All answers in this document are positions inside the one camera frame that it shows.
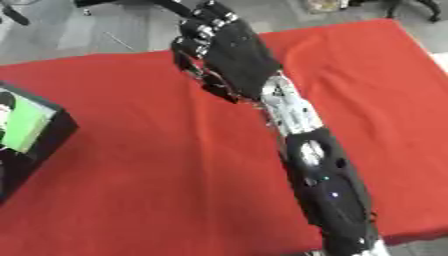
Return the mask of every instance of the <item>red tablecloth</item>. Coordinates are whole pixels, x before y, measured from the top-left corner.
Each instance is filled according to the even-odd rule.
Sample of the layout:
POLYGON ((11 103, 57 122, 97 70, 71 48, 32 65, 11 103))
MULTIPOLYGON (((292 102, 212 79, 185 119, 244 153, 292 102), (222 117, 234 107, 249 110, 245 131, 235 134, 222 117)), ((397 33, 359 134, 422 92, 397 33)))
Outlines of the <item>red tablecloth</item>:
MULTIPOLYGON (((267 34, 346 148, 388 241, 448 232, 448 79, 386 20, 267 34)), ((276 255, 319 247, 272 135, 168 52, 0 68, 80 130, 0 209, 0 255, 276 255)))

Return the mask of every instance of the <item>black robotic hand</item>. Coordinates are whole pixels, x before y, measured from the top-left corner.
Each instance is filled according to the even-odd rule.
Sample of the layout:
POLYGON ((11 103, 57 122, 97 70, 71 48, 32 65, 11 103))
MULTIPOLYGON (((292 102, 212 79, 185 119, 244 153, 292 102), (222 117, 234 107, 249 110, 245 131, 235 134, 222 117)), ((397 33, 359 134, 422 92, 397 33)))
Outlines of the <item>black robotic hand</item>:
POLYGON ((249 25, 214 0, 199 4, 179 27, 182 36, 171 45, 176 65, 231 102, 258 101, 263 85, 281 68, 249 25))

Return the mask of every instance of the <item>table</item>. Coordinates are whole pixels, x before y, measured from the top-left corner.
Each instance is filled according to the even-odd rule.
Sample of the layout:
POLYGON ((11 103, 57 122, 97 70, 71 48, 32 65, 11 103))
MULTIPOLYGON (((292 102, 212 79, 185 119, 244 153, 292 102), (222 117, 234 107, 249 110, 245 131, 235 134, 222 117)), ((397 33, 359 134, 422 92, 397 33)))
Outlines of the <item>table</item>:
MULTIPOLYGON (((346 148, 387 242, 448 232, 448 78, 397 25, 264 35, 346 148)), ((168 52, 0 67, 80 130, 0 209, 3 256, 279 255, 320 247, 248 104, 168 52)))

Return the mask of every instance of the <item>metal component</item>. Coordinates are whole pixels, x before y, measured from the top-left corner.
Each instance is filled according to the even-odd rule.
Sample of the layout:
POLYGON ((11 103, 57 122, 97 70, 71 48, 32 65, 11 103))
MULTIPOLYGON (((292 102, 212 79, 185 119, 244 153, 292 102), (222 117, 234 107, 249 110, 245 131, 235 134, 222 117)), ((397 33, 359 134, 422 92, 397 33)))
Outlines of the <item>metal component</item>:
POLYGON ((198 28, 199 36, 203 39, 210 39, 215 36, 215 33, 213 33, 213 29, 206 25, 201 25, 198 28))
POLYGON ((359 254, 354 254, 352 256, 390 256, 386 249, 386 245, 382 239, 379 239, 373 244, 372 249, 368 251, 363 251, 359 254))
POLYGON ((321 146, 315 140, 303 144, 300 151, 305 164, 311 167, 318 166, 325 155, 321 146))
POLYGON ((196 49, 196 54, 197 54, 197 57, 199 59, 202 59, 205 55, 207 55, 207 53, 208 53, 208 47, 207 46, 199 46, 196 49))
POLYGON ((202 18, 205 21, 211 23, 211 25, 214 26, 214 29, 217 30, 221 27, 224 27, 226 25, 226 23, 220 19, 215 19, 210 15, 209 11, 204 11, 201 9, 197 9, 195 11, 193 11, 193 15, 198 17, 198 18, 202 18))
POLYGON ((281 73, 272 76, 264 85, 261 105, 283 138, 323 127, 313 106, 300 96, 291 80, 281 73))

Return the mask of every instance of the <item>background object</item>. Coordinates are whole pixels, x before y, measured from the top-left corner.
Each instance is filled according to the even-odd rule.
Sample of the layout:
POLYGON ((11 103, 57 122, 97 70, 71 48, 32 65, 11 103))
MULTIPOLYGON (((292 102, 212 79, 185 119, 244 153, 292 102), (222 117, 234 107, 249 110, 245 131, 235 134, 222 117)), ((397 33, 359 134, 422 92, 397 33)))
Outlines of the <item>background object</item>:
POLYGON ((0 82, 0 91, 9 91, 16 98, 16 108, 2 138, 8 149, 0 151, 2 203, 65 142, 77 125, 56 104, 4 82, 0 82))

